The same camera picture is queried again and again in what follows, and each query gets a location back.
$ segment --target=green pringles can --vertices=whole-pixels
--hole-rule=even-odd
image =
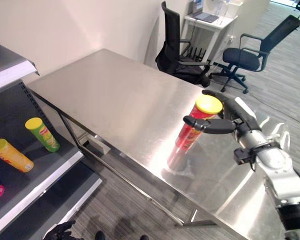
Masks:
[[[49,129],[46,127],[44,122],[39,117],[30,118],[25,123],[26,129],[30,132],[45,146],[49,152],[55,152],[59,149],[60,144],[51,134]]]

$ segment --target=robotic arm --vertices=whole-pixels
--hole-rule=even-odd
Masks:
[[[286,229],[286,240],[300,240],[300,176],[293,169],[291,157],[276,142],[269,141],[262,133],[252,110],[239,98],[228,98],[222,93],[203,90],[223,103],[221,119],[183,120],[204,133],[233,133],[242,146],[234,151],[238,165],[249,163],[253,170],[260,169],[264,186]]]

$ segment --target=shoe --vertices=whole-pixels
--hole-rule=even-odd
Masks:
[[[140,240],[149,240],[149,237],[147,235],[142,235],[140,237]]]
[[[95,234],[94,240],[106,240],[106,236],[102,231],[98,231]]]

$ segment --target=laptop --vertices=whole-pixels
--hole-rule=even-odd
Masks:
[[[193,0],[192,17],[208,23],[213,23],[219,17],[206,12],[202,12],[204,8],[204,0]]]

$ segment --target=chair armrest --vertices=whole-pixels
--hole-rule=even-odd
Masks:
[[[190,39],[180,39],[180,43],[187,43],[187,46],[184,48],[184,50],[182,51],[182,53],[180,55],[184,55],[186,53],[186,51],[190,48],[191,46],[191,42]]]
[[[251,38],[251,39],[257,39],[257,40],[260,40],[260,41],[263,40],[263,38],[261,38],[261,37],[253,36],[253,35],[248,34],[248,33],[243,33],[243,34],[241,34],[241,36],[240,36],[239,48],[241,48],[241,39],[242,39],[243,37],[247,37],[247,38]]]
[[[248,47],[243,47],[240,49],[240,51],[244,51],[244,50],[249,50],[251,52],[255,52],[255,53],[258,53],[258,54],[262,54],[262,55],[267,55],[268,52],[265,52],[265,51],[259,51],[259,50],[255,50],[255,49],[252,49],[252,48],[248,48]]]
[[[178,64],[184,66],[210,66],[209,62],[198,62],[198,61],[177,61]]]
[[[248,34],[248,33],[241,34],[240,38],[242,38],[242,37],[248,37],[248,38],[251,38],[251,39],[258,39],[260,41],[263,40],[262,37],[254,36],[254,35],[251,35],[251,34]]]
[[[190,43],[190,39],[180,39],[180,43]]]

